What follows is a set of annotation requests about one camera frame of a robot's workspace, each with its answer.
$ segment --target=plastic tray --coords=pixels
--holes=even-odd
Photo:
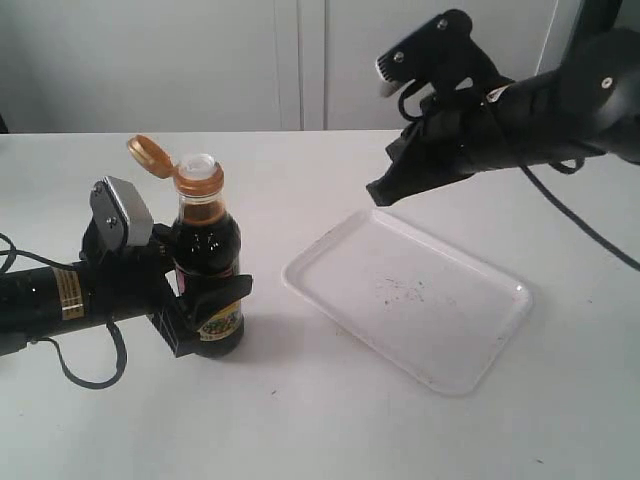
[[[532,305],[522,282],[378,210],[329,231],[287,286],[431,389],[470,392]]]

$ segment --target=cabinet door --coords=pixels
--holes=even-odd
[[[18,132],[297,129],[295,1],[283,6],[3,0],[0,111]]]
[[[309,58],[302,50],[305,119],[328,129],[384,129],[406,122],[397,112],[396,97],[379,97],[374,61],[433,16],[450,8],[466,11],[474,22],[472,38],[504,75],[522,79],[560,60],[580,0],[301,0],[307,10],[319,10],[318,4],[326,16],[301,11],[303,47],[309,30],[317,36],[313,18],[319,18],[325,32],[324,58],[315,51]],[[304,75],[322,66],[324,82],[318,82],[317,72]],[[316,100],[309,89],[318,83],[324,88],[324,111],[306,98]]]

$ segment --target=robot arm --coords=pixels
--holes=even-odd
[[[411,120],[387,147],[392,165],[367,185],[378,206],[489,170],[615,153],[640,164],[640,34],[612,30],[593,38],[555,71],[521,82],[501,76],[469,38],[459,10],[434,18],[378,59],[386,92],[400,95]],[[456,90],[466,78],[473,86]],[[404,101],[434,93],[410,117]]]

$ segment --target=dark brown liquid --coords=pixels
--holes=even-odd
[[[181,293],[202,288],[202,277],[225,277],[238,273],[240,229],[231,215],[207,225],[190,225],[178,220],[173,224],[176,235],[175,261]],[[199,355],[219,357],[233,350],[244,333],[244,318],[229,336],[213,341],[200,341]]]

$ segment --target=white table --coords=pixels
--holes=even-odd
[[[69,383],[50,345],[0,358],[0,477],[636,477],[640,275],[520,172],[480,174],[390,209],[534,292],[529,320],[471,395],[431,392],[283,286],[298,252],[372,206],[364,186],[385,170],[383,147],[396,134],[155,135],[176,155],[211,152],[225,168],[243,270],[255,277],[245,338],[222,361],[176,360],[147,320],[127,320],[127,371],[101,392]],[[0,137],[0,231],[19,248],[74,260],[89,189],[106,174],[133,181],[155,220],[171,222],[171,182],[137,166],[127,138]],[[604,157],[574,177],[535,171],[640,257],[638,167]],[[104,328],[60,338],[76,373],[112,373]]]

